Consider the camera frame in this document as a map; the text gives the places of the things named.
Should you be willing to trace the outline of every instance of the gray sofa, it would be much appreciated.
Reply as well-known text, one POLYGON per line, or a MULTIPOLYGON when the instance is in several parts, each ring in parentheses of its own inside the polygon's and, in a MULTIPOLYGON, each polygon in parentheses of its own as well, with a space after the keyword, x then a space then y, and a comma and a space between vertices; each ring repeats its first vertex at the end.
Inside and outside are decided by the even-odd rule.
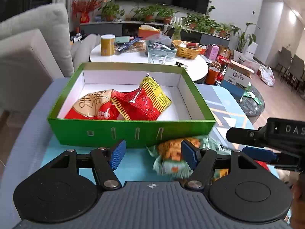
POLYGON ((70 45, 61 3, 40 6, 0 23, 0 107, 29 112, 54 79, 70 77, 88 62, 100 37, 70 45))

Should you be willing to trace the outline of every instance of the red flower arrangement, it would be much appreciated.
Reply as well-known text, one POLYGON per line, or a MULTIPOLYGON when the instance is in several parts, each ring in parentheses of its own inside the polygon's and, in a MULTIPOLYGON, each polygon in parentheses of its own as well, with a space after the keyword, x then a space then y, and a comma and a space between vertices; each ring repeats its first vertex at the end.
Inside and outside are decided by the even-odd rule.
POLYGON ((89 13, 101 6, 106 0, 72 0, 72 13, 77 17, 78 13, 81 13, 80 23, 89 22, 89 13))

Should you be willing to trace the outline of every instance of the white lid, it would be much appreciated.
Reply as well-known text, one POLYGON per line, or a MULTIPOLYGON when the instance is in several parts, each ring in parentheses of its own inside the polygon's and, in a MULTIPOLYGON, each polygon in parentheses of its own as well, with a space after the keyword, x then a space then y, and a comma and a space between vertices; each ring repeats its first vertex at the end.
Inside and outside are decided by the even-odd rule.
POLYGON ((104 40, 109 40, 109 39, 114 39, 114 38, 115 38, 114 34, 104 34, 101 36, 101 39, 104 39, 104 40))

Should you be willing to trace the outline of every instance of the black robotic device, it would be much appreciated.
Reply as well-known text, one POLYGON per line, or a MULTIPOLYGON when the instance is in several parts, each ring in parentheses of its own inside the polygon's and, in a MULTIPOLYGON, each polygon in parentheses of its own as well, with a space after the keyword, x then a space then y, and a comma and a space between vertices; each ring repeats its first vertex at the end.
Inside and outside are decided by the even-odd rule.
MULTIPOLYGON (((302 171, 304 141, 298 137, 292 143, 296 135, 282 131, 295 124, 302 131, 302 122, 269 118, 260 130, 232 128, 227 138, 281 149, 290 155, 247 151, 257 160, 302 171)), ((175 181, 122 186, 113 170, 125 154, 124 140, 90 154, 67 150, 15 189, 22 219, 15 228, 289 228, 283 221, 292 201, 289 188, 244 152, 217 155, 189 141, 181 149, 194 170, 183 187, 175 181), (96 185, 80 176, 79 168, 92 169, 96 185), (229 174, 212 183, 215 169, 229 169, 229 174)))

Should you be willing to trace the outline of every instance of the yellow canister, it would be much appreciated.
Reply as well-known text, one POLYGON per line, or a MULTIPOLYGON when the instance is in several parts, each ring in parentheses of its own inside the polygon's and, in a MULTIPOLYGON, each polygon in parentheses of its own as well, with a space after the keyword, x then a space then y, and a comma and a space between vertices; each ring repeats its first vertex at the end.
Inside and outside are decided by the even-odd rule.
POLYGON ((101 36, 101 55, 111 56, 114 54, 114 38, 113 34, 104 34, 101 36))

